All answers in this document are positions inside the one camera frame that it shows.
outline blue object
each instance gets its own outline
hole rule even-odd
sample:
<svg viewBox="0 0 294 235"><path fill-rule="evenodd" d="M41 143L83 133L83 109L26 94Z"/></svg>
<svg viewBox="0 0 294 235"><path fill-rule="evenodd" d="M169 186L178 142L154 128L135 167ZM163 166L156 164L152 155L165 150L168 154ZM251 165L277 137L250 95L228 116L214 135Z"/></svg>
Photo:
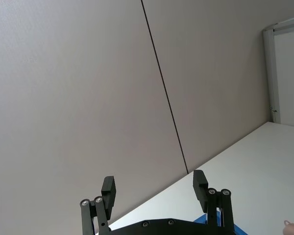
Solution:
<svg viewBox="0 0 294 235"><path fill-rule="evenodd" d="M195 223L200 223L200 224L205 224L206 223L206 214L199 217L194 222ZM218 226L221 226L220 211L217 211L217 223L218 223ZM242 229L240 229L236 225L234 225L234 231L236 232L237 235L248 235L247 233L245 233Z"/></svg>

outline gray wall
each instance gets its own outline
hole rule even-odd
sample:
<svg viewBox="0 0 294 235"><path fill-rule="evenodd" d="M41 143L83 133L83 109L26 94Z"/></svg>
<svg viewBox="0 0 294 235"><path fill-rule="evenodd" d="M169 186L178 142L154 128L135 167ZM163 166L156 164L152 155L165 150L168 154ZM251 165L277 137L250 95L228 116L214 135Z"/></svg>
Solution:
<svg viewBox="0 0 294 235"><path fill-rule="evenodd" d="M268 120L260 30L294 1L145 4L194 169ZM0 1L0 235L80 234L106 175L115 220L185 174L139 1Z"/></svg>

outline white table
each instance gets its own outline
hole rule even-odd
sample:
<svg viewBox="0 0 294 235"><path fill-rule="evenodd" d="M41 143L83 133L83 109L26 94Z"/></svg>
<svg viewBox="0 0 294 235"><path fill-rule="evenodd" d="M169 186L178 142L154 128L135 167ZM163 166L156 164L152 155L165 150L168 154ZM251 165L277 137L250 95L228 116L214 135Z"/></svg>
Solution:
<svg viewBox="0 0 294 235"><path fill-rule="evenodd" d="M285 219L294 223L294 127L268 122L199 169L209 187L231 190L234 222L248 234L279 235ZM190 173L111 229L145 219L194 221L203 212L192 180Z"/></svg>

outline black metal bracket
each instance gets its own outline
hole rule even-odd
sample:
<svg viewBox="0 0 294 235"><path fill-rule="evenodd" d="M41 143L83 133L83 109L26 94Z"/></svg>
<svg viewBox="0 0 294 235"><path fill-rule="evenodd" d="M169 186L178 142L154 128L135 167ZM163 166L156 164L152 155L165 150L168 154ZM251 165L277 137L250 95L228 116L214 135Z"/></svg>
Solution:
<svg viewBox="0 0 294 235"><path fill-rule="evenodd" d="M208 188L208 181L202 170L195 170L193 188L202 210L207 213L206 224L199 224L177 219L145 220L111 231L108 220L116 196L113 176L105 177L101 196L93 201L84 199L80 202L83 235L94 235L93 218L97 217L99 235L234 235L234 222L231 204L231 192L227 189L216 191ZM217 224L217 208L220 209L221 225Z"/></svg>

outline screw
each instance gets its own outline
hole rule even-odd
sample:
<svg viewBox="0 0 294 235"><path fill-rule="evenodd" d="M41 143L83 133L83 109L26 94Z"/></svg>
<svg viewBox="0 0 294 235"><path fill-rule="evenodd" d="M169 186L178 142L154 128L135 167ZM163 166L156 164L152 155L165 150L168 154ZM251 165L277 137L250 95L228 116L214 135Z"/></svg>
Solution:
<svg viewBox="0 0 294 235"><path fill-rule="evenodd" d="M144 222L143 222L143 227L144 227L144 228L145 228L145 227L148 227L148 225L149 225L148 221L144 221Z"/></svg>
<svg viewBox="0 0 294 235"><path fill-rule="evenodd" d="M85 200L85 201L82 202L83 206L86 206L87 204L88 204L88 200Z"/></svg>
<svg viewBox="0 0 294 235"><path fill-rule="evenodd" d="M223 193L224 195L230 195L230 192L229 192L228 190L224 190L224 191L222 191L222 193Z"/></svg>
<svg viewBox="0 0 294 235"><path fill-rule="evenodd" d="M98 198L96 198L95 201L96 201L96 202L101 202L101 201L102 201L102 197L98 197Z"/></svg>

